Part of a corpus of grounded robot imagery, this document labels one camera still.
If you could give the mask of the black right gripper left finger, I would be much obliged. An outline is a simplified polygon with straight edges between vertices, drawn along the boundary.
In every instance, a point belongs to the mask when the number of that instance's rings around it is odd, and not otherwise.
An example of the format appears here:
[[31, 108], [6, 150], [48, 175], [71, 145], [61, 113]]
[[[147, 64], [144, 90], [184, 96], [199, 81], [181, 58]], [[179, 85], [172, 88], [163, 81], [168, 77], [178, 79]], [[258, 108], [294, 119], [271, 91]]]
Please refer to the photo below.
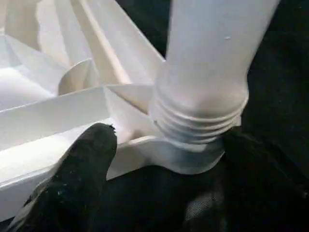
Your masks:
[[117, 149], [113, 125], [86, 129], [31, 193], [9, 232], [89, 232]]

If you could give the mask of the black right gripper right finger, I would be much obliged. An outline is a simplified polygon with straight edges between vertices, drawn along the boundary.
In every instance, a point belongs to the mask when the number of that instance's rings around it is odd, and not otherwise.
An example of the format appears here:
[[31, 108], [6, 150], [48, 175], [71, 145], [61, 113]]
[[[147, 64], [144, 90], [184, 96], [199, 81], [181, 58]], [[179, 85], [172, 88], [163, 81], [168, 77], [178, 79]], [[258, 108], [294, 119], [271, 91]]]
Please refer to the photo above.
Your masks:
[[264, 137], [229, 131], [223, 137], [226, 200], [234, 232], [307, 232], [309, 179]]

